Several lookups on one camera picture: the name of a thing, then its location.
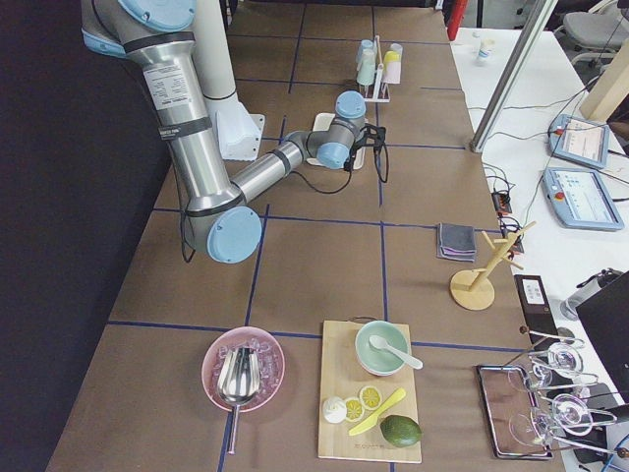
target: metal tray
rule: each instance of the metal tray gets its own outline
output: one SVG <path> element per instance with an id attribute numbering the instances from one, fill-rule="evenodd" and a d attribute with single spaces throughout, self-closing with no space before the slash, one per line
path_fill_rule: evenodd
<path id="1" fill-rule="evenodd" d="M 481 365 L 477 366 L 477 374 L 493 454 L 498 459 L 552 459 L 548 446 L 521 444 L 509 431 L 509 419 L 513 415 L 529 415 L 531 408 L 538 406 L 535 396 L 524 388 L 524 369 L 520 366 Z"/>

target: yellow knife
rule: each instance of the yellow knife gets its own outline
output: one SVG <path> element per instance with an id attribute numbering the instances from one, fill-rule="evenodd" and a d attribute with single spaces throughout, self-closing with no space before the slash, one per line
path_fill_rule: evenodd
<path id="1" fill-rule="evenodd" d="M 350 436 L 359 435 L 373 428 L 377 424 L 377 418 L 390 407 L 402 401 L 405 396 L 406 390 L 404 388 L 400 387 L 395 390 L 370 416 L 350 430 Z"/>

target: white desk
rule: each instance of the white desk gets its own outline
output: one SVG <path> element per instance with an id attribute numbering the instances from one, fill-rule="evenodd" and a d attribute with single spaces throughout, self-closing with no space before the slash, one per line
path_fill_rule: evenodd
<path id="1" fill-rule="evenodd" d="M 519 34 L 518 30 L 459 29 L 451 47 L 468 108 L 487 106 Z M 482 38 L 493 39 L 495 46 L 488 60 L 480 65 L 476 57 Z M 511 91 L 506 107 L 547 105 L 569 98 L 582 88 L 583 84 L 556 39 L 551 32 L 545 31 Z M 581 116 L 578 102 L 578 98 L 572 101 L 564 113 Z M 518 137 L 545 132 L 564 104 L 558 103 L 548 108 L 505 109 L 492 132 Z M 470 110 L 475 129 L 483 113 L 482 110 Z M 525 254 L 517 258 L 525 270 L 514 269 L 514 272 L 540 275 L 557 326 L 568 327 L 578 337 L 587 339 L 579 322 L 566 320 L 560 314 L 559 302 L 570 296 L 578 283 L 602 268 L 629 269 L 629 228 L 608 233 L 566 229 L 558 224 L 542 188 L 538 189 L 534 198 L 536 186 L 550 155 L 546 140 L 546 136 L 520 141 L 495 135 L 486 142 L 483 162 L 502 168 L 508 180 L 516 185 L 511 190 L 511 206 L 513 216 L 523 225 L 527 207 L 533 201 L 528 221 L 536 221 L 537 225 L 524 238 Z M 622 150 L 615 138 L 612 138 L 610 146 Z M 551 159 L 549 165 L 576 167 L 558 158 Z M 629 180 L 629 159 L 611 154 L 605 172 Z M 492 180 L 488 179 L 490 187 L 493 186 Z M 613 198 L 629 196 L 629 186 L 604 176 L 603 182 Z M 496 188 L 504 187 L 496 182 Z M 629 203 L 619 203 L 617 207 L 625 226 L 629 226 Z M 599 374 L 600 380 L 611 391 L 615 391 L 599 357 L 589 345 L 584 350 L 584 361 L 587 372 Z M 579 470 L 574 454 L 564 453 L 563 458 L 566 470 Z"/>

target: dark wall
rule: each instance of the dark wall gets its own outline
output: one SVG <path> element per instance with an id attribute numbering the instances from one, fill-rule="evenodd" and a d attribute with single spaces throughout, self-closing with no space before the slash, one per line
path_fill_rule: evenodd
<path id="1" fill-rule="evenodd" d="M 0 470 L 47 464 L 169 159 L 79 0 L 2 2 Z"/>

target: power strip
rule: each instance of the power strip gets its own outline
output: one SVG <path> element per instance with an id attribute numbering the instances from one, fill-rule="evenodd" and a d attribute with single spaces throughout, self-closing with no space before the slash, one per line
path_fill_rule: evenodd
<path id="1" fill-rule="evenodd" d="M 509 203 L 509 196 L 503 192 L 491 192 L 491 201 L 495 212 L 499 216 L 505 216 L 511 214 L 511 204 Z"/>
<path id="2" fill-rule="evenodd" d="M 515 231 L 511 231 L 508 228 L 500 228 L 500 233 L 502 233 L 502 237 L 506 238 L 509 233 L 515 233 Z M 524 245 L 522 244 L 522 236 L 515 240 L 513 246 L 509 250 L 513 255 L 524 254 Z"/>

